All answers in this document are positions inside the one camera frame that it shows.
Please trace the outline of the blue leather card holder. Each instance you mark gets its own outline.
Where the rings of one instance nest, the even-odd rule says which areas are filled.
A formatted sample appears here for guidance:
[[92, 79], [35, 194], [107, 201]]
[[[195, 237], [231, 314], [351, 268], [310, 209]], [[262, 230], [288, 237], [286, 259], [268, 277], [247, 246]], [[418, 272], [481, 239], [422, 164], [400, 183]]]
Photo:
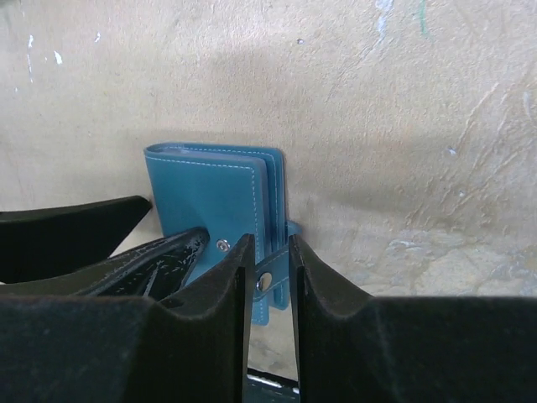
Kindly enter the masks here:
[[162, 143], [144, 157], [164, 236], [205, 228], [209, 241], [189, 282], [220, 263], [244, 234], [254, 236], [252, 322], [289, 305], [289, 236], [284, 154], [270, 147]]

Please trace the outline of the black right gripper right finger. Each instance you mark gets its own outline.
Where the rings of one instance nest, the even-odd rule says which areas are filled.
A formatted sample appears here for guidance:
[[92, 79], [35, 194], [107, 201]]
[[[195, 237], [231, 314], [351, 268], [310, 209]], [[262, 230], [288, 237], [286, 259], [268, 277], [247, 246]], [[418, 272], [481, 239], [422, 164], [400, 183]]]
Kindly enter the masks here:
[[533, 402], [536, 300], [372, 296], [289, 240], [304, 402]]

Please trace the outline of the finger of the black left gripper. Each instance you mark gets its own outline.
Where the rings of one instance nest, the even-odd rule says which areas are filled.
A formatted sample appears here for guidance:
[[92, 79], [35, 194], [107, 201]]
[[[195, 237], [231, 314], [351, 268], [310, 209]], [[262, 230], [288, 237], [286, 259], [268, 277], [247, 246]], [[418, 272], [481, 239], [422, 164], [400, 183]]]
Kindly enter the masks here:
[[210, 237], [204, 228], [159, 238], [80, 270], [89, 275], [75, 296], [147, 296], [160, 301], [188, 280]]
[[67, 275], [107, 259], [152, 208], [142, 196], [1, 213], [1, 282]]

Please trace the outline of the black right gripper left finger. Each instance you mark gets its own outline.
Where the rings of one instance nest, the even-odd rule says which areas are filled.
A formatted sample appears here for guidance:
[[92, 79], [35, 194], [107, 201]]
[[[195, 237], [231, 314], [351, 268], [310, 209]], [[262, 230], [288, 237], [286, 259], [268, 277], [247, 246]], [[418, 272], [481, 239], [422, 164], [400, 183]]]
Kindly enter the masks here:
[[4, 402], [241, 402], [254, 237], [160, 301], [75, 296], [79, 271], [1, 288]]

